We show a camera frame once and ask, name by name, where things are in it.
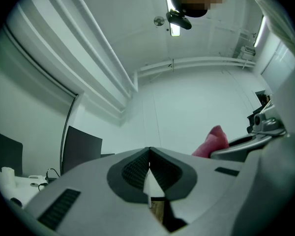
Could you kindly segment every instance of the fluorescent light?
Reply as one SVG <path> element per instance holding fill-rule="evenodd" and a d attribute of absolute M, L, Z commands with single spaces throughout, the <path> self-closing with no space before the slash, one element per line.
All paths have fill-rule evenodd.
<path fill-rule="evenodd" d="M 258 32 L 257 39 L 255 41 L 254 47 L 257 47 L 257 45 L 259 44 L 259 41 L 261 39 L 262 33 L 263 33 L 264 29 L 265 29 L 265 26 L 266 26 L 266 18 L 262 17 L 261 26 L 260 26 L 260 29 L 259 29 L 259 32 Z"/>
<path fill-rule="evenodd" d="M 171 0 L 166 0 L 166 2 L 167 2 L 168 11 L 170 11 L 171 9 L 176 10 Z M 171 36 L 173 37 L 180 36 L 180 27 L 174 24 L 170 24 L 170 26 L 171 26 Z"/>

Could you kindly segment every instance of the ceiling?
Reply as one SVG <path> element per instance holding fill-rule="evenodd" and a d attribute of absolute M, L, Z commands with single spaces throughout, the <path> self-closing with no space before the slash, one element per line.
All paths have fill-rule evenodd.
<path fill-rule="evenodd" d="M 191 30 L 179 37 L 157 27 L 156 16 L 166 18 L 166 0 L 85 0 L 128 74 L 169 59 L 233 57 L 242 45 L 253 44 L 262 12 L 254 0 L 225 0 L 201 18 L 189 18 Z"/>

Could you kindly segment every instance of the white desk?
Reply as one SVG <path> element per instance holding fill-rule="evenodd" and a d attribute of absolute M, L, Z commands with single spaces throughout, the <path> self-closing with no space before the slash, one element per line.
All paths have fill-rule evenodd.
<path fill-rule="evenodd" d="M 0 172 L 0 192 L 6 199 L 16 198 L 21 201 L 23 208 L 29 201 L 39 192 L 38 187 L 31 186 L 31 183 L 46 183 L 46 180 L 33 179 L 27 177 L 15 177 L 16 188 L 5 185 L 3 182 L 3 175 Z"/>

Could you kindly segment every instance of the pink object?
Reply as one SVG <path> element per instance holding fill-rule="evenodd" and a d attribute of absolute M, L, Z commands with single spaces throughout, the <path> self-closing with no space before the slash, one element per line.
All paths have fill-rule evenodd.
<path fill-rule="evenodd" d="M 210 158 L 212 152 L 224 148 L 229 148 L 229 144 L 226 134 L 223 132 L 221 126 L 218 125 L 211 129 L 205 142 L 202 143 L 192 155 Z"/>

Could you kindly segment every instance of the paper roll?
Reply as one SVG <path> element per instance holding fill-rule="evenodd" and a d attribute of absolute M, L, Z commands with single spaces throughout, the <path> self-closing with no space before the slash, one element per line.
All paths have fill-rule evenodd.
<path fill-rule="evenodd" d="M 16 188 L 14 169 L 9 168 L 9 167 L 2 167 L 1 171 L 2 171 L 2 175 L 3 175 L 4 184 L 9 185 L 9 187 L 11 187 L 11 188 Z"/>

